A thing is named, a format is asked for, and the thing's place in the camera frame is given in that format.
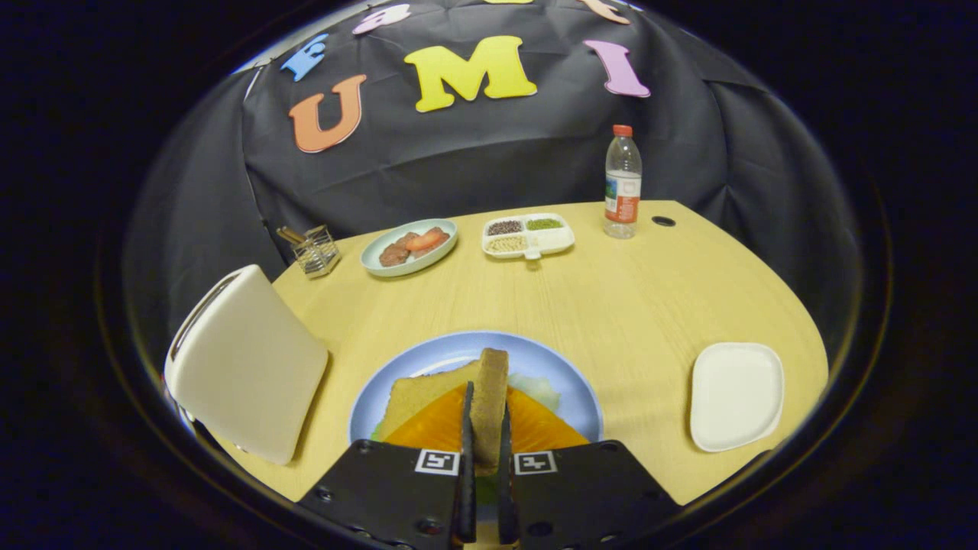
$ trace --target bottle label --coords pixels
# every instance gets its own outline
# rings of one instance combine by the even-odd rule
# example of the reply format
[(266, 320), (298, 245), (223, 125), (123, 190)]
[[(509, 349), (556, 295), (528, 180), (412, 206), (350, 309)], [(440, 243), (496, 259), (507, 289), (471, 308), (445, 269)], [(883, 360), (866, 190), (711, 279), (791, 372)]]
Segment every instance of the bottle label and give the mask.
[(604, 217), (618, 223), (635, 223), (639, 217), (642, 178), (604, 176)]

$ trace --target foam letter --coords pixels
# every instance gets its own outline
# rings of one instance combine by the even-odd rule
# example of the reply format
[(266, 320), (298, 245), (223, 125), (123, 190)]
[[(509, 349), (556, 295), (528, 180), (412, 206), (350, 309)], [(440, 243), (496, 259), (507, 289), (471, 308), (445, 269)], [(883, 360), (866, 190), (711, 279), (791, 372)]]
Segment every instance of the foam letter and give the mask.
[(367, 79), (365, 74), (350, 76), (333, 87), (339, 94), (340, 118), (336, 126), (324, 131), (319, 127), (319, 103), (326, 97), (316, 94), (295, 104), (289, 111), (292, 128), (295, 130), (295, 145), (303, 153), (319, 153), (344, 139), (360, 125), (360, 83)]
[(589, 8), (591, 8), (592, 12), (602, 16), (603, 18), (609, 21), (614, 21), (616, 23), (621, 23), (621, 24), (632, 24), (632, 22), (628, 21), (627, 19), (620, 16), (616, 16), (614, 15), (614, 13), (612, 13), (612, 12), (617, 12), (618, 8), (615, 8), (614, 6), (608, 6), (607, 4), (601, 2), (601, 0), (578, 0), (578, 2), (584, 2), (585, 4), (588, 5)]
[(389, 8), (380, 10), (375, 14), (370, 14), (364, 17), (364, 20), (353, 29), (353, 34), (363, 34), (364, 32), (370, 32), (379, 26), (404, 21), (411, 16), (411, 12), (408, 11), (408, 8), (410, 7), (411, 4), (398, 4), (396, 6), (391, 6)]
[(323, 50), (326, 49), (323, 40), (326, 40), (327, 36), (329, 35), (324, 33), (310, 40), (308, 44), (302, 46), (301, 50), (295, 52), (288, 61), (283, 63), (280, 70), (289, 69), (295, 73), (295, 82), (301, 80), (306, 72), (323, 61)]
[(489, 75), (489, 85), (485, 89), (487, 97), (512, 98), (537, 93), (537, 85), (526, 79), (519, 62), (516, 49), (522, 43), (516, 36), (483, 38), (468, 61), (444, 46), (431, 46), (408, 54), (404, 61), (418, 70), (422, 89), (422, 98), (415, 108), (427, 113), (455, 103), (455, 96), (445, 91), (442, 81), (466, 100), (473, 101), (486, 74)]
[(637, 98), (647, 98), (651, 95), (648, 88), (639, 82), (635, 71), (628, 63), (628, 58), (625, 57), (628, 48), (602, 40), (585, 40), (584, 44), (594, 49), (598, 59), (604, 64), (604, 72), (608, 75), (608, 81), (604, 83), (607, 91)]
[(615, 2), (616, 4), (621, 4), (622, 6), (628, 6), (629, 8), (632, 8), (633, 10), (635, 10), (636, 12), (644, 12), (645, 11), (642, 8), (640, 8), (640, 7), (638, 7), (638, 6), (634, 5), (634, 4), (629, 4), (628, 2), (622, 2), (622, 0), (611, 0), (611, 1), (612, 2)]

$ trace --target black cloth backdrop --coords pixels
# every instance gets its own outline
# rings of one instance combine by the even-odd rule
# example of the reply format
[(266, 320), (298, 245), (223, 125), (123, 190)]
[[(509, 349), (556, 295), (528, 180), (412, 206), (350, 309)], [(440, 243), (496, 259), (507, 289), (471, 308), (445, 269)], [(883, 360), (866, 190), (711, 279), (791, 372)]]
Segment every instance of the black cloth backdrop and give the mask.
[[(185, 316), (223, 275), (256, 263), (274, 279), (288, 266), (275, 227), (326, 223), (342, 238), (426, 217), (600, 201), (611, 125), (623, 123), (642, 152), (643, 199), (694, 209), (767, 262), (812, 314), (831, 362), (859, 305), (862, 254), (830, 160), (735, 61), (648, 9), (619, 8), (632, 24), (576, 0), (412, 1), (410, 17), (367, 34), (352, 29), (371, 11), (324, 28), (324, 59), (299, 82), (280, 67), (305, 42), (219, 83), (160, 152), (127, 235), (126, 293), (148, 358), (161, 366)], [(523, 40), (536, 95), (480, 91), (416, 111), (421, 91), (406, 55), (442, 45), (467, 59), (481, 39), (502, 34)], [(629, 48), (651, 96), (607, 92), (586, 39)], [(367, 80), (356, 131), (321, 153), (299, 151), (289, 109), (324, 93), (320, 121), (331, 127), (340, 116), (331, 89), (359, 73)]]

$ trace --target blue plate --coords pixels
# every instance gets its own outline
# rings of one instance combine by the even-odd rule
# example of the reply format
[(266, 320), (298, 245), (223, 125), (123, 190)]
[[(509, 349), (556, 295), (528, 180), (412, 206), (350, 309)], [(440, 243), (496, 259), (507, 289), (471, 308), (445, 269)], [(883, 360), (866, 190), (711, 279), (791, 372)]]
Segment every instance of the blue plate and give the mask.
[(494, 331), (454, 333), (415, 345), (394, 357), (367, 382), (353, 403), (350, 441), (369, 439), (399, 378), (457, 369), (478, 359), (483, 347), (510, 354), (510, 374), (544, 377), (560, 394), (556, 414), (589, 441), (601, 439), (601, 409), (595, 391), (574, 365), (543, 344)]

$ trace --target pink letter i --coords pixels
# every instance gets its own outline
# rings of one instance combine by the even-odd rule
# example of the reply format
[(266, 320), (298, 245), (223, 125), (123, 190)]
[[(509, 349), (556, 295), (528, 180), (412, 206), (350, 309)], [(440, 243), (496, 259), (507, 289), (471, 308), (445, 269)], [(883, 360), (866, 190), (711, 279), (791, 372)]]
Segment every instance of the pink letter i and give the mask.
[(608, 75), (608, 81), (604, 87), (612, 94), (623, 96), (635, 96), (637, 98), (647, 98), (651, 95), (648, 88), (642, 86), (635, 71), (628, 63), (628, 48), (603, 40), (585, 40), (584, 44), (598, 54), (601, 63), (604, 64), (604, 72)]

